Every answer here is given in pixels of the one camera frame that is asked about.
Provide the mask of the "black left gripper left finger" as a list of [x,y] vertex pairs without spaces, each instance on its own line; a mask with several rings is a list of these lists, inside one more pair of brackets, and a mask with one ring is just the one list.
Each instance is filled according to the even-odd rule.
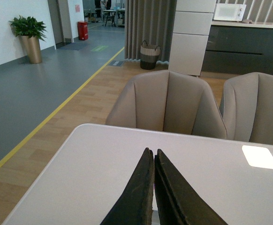
[[153,152],[145,148],[120,198],[102,225],[150,225],[152,223],[155,166]]

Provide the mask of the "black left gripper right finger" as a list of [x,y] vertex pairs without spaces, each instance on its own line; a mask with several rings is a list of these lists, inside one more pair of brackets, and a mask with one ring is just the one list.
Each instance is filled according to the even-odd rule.
[[197,194],[165,153],[158,149],[155,196],[161,225],[226,225]]

